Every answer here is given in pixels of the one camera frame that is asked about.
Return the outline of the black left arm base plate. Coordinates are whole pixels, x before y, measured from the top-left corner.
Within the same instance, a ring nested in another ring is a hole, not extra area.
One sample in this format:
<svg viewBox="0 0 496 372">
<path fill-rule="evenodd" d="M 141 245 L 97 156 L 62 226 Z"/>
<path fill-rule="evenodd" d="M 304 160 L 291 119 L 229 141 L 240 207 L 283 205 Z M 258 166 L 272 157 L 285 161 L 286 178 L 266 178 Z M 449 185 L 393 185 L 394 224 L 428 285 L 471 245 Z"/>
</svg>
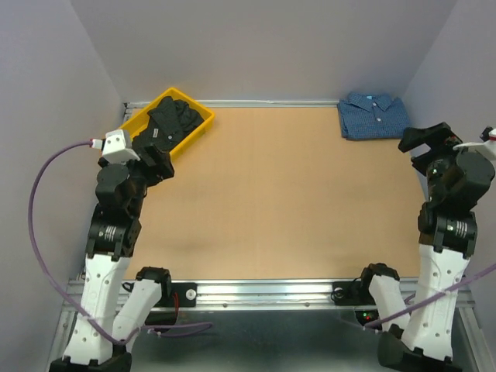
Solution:
<svg viewBox="0 0 496 372">
<path fill-rule="evenodd" d="M 157 308 L 194 308 L 197 303 L 198 284 L 191 281 L 173 281 L 170 295 L 156 303 Z"/>
</svg>

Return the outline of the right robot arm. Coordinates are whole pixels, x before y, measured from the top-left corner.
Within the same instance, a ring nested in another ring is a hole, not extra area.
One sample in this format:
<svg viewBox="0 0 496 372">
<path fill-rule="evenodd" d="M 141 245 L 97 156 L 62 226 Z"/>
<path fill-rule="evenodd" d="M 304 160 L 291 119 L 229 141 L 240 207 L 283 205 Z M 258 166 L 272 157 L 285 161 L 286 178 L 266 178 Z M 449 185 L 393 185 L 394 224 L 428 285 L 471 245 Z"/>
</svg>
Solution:
<svg viewBox="0 0 496 372">
<path fill-rule="evenodd" d="M 488 126 L 479 143 L 465 143 L 442 122 L 408 127 L 398 145 L 427 182 L 428 196 L 418 215 L 420 272 L 413 304 L 403 299 L 398 272 L 385 264 L 363 270 L 356 292 L 374 302 L 379 318 L 368 329 L 381 329 L 378 363 L 396 371 L 458 371 L 453 362 L 452 326 L 460 287 L 492 272 L 490 266 L 464 277 L 477 240 L 474 207 L 495 177 L 495 129 Z"/>
</svg>

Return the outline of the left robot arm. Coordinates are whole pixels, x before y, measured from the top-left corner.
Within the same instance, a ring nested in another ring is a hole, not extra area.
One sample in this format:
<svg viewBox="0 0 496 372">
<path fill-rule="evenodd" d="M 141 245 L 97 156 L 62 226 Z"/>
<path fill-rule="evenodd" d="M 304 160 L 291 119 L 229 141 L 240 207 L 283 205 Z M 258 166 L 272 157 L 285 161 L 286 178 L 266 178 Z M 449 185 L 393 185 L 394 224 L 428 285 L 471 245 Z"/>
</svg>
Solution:
<svg viewBox="0 0 496 372">
<path fill-rule="evenodd" d="M 99 160 L 85 257 L 81 307 L 69 343 L 52 371 L 129 371 L 137 333 L 154 305 L 171 300 L 169 270 L 144 267 L 132 294 L 118 310 L 122 279 L 140 234 L 148 188 L 174 176 L 170 154 L 148 145 L 138 160 Z"/>
</svg>

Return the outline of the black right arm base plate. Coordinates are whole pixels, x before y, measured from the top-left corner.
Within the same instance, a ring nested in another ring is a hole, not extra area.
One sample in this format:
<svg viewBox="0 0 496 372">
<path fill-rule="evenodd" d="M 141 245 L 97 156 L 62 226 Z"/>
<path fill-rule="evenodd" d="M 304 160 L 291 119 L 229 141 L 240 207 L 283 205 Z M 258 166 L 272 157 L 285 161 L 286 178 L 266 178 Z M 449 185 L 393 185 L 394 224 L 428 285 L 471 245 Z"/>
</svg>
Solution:
<svg viewBox="0 0 496 372">
<path fill-rule="evenodd" d="M 331 300 L 338 306 L 374 305 L 375 301 L 359 278 L 332 283 Z"/>
</svg>

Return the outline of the blue plaid long sleeve shirt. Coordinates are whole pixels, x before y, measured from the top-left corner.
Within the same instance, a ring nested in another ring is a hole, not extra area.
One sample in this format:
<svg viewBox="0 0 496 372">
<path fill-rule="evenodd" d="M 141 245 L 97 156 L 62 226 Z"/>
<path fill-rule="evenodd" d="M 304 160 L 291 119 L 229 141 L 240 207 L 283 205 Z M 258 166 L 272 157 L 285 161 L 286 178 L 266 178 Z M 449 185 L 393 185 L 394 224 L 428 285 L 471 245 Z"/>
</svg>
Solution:
<svg viewBox="0 0 496 372">
<path fill-rule="evenodd" d="M 338 102 L 337 110 L 346 140 L 400 139 L 411 125 L 403 101 L 388 94 L 351 92 Z"/>
</svg>

